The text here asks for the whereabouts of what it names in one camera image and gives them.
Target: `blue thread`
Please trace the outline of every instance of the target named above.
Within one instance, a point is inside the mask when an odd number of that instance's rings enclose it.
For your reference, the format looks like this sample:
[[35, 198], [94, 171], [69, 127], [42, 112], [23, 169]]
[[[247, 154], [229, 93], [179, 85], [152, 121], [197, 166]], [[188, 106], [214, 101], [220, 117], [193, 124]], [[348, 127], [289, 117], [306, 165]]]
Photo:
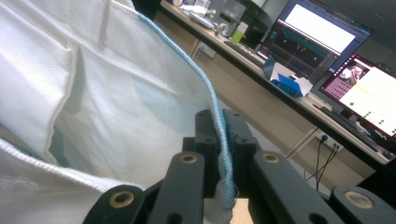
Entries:
[[212, 83], [210, 82], [209, 78], [205, 74], [205, 72], [190, 58], [189, 55], [186, 54], [175, 42], [173, 42], [154, 22], [146, 18], [144, 15], [138, 13], [138, 18], [141, 20], [143, 23], [145, 23], [149, 28], [151, 28], [162, 40], [165, 44], [167, 44], [171, 49], [173, 49], [178, 55], [181, 56], [183, 60], [187, 62], [187, 64], [194, 69], [204, 80], [204, 83], [206, 84], [209, 92], [210, 92], [210, 97], [212, 100], [212, 107], [215, 111], [212, 111], [212, 113], [215, 113], [215, 121], [217, 124], [218, 128], [218, 134], [219, 134], [219, 139], [221, 142], [221, 153], [219, 154], [219, 172], [220, 174], [222, 173], [223, 176], [223, 192], [222, 193], [222, 201], [224, 203], [225, 208], [227, 209], [232, 209], [235, 201], [234, 201], [234, 196], [235, 196], [235, 188], [233, 184], [233, 165], [232, 165], [232, 160], [231, 160], [231, 155], [230, 151], [228, 149], [228, 143], [227, 143], [227, 138], [225, 134], [225, 119], [224, 116], [222, 115], [221, 110], [219, 109], [219, 103], [217, 100], [217, 96], [215, 93], [215, 90], [212, 86]]

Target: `desk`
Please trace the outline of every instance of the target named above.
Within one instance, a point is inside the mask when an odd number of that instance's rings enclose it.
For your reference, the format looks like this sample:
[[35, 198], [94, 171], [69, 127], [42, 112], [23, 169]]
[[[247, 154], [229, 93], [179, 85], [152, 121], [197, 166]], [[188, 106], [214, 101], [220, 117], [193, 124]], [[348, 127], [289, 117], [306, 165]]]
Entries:
[[[224, 37], [215, 36], [212, 30], [192, 22], [178, 8], [165, 1], [161, 2], [160, 12], [187, 31], [191, 38], [203, 41], [227, 61], [224, 62], [219, 59], [219, 63], [229, 63], [240, 70], [241, 73], [238, 73], [224, 66], [221, 68], [223, 71], [215, 69], [215, 73], [210, 74], [207, 72], [207, 74], [212, 80], [220, 100], [232, 109], [240, 111], [250, 124], [263, 133], [264, 136], [269, 137], [274, 144], [283, 150], [284, 154], [289, 155], [292, 153], [305, 138], [311, 136], [319, 128], [375, 170], [388, 162], [380, 152], [374, 152], [368, 148], [358, 138], [314, 107], [314, 105], [319, 107], [325, 105], [320, 99], [311, 94], [304, 98], [294, 98], [287, 95], [264, 78], [264, 72], [260, 67], [225, 45], [223, 43], [226, 40]], [[192, 55], [196, 45], [197, 41], [194, 40], [194, 44], [186, 51]], [[204, 70], [206, 68], [209, 69], [207, 67], [209, 64], [207, 59], [195, 61]], [[216, 75], [219, 72], [229, 74], [230, 77]], [[260, 104], [267, 104], [267, 107], [271, 107], [270, 109], [273, 110], [271, 114], [265, 116], [265, 109], [263, 109], [265, 106]], [[284, 126], [283, 130], [278, 132], [269, 130], [269, 128], [276, 129], [278, 125]]]

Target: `black bracket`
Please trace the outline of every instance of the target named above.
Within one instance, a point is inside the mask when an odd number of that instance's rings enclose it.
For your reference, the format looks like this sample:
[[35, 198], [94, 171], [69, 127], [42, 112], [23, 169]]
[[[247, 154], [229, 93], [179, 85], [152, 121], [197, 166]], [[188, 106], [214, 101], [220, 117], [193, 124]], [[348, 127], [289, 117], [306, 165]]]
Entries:
[[[392, 223], [396, 210], [368, 190], [339, 187], [321, 197], [279, 153], [260, 148], [245, 119], [223, 111], [238, 197], [248, 198], [254, 223]], [[200, 224], [204, 198], [219, 181], [219, 139], [209, 110], [195, 116], [195, 137], [185, 137], [165, 178], [143, 191], [118, 186], [105, 192], [85, 224]]]

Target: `wall outlet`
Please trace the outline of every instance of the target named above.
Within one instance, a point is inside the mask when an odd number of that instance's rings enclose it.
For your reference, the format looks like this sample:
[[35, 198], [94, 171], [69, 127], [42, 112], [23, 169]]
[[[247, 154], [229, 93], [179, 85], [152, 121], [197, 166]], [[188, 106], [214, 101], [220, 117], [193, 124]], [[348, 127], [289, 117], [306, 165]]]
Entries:
[[321, 140], [323, 135], [327, 135], [327, 140], [324, 141], [323, 143], [326, 144], [327, 146], [329, 146], [331, 149], [337, 149], [337, 147], [338, 147], [338, 152], [339, 152], [339, 151], [341, 151], [341, 149], [344, 148], [343, 146], [341, 146], [341, 144], [336, 142], [334, 139], [332, 139], [328, 134], [326, 134], [323, 131], [320, 131], [320, 133], [317, 134], [317, 138], [319, 140]]
[[215, 58], [216, 52], [203, 42], [199, 42], [198, 49], [205, 53], [210, 58]]

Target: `power socket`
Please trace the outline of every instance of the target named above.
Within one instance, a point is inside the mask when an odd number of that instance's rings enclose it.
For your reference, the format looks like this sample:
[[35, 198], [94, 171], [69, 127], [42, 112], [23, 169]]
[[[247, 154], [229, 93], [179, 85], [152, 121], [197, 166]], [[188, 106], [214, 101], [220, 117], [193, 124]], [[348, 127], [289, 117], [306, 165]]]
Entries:
[[318, 138], [319, 140], [321, 140], [323, 135], [327, 135], [327, 140], [324, 141], [323, 143], [326, 144], [326, 145], [327, 145], [328, 147], [330, 147], [331, 149], [333, 149], [333, 148], [334, 148], [334, 149], [337, 149], [337, 147], [338, 147], [338, 151], [340, 151], [341, 149], [344, 148], [343, 146], [341, 146], [341, 144], [339, 144], [338, 142], [336, 142], [334, 139], [332, 139], [328, 134], [326, 134], [326, 133], [323, 132], [323, 131], [320, 131], [320, 133], [317, 134], [317, 138]]

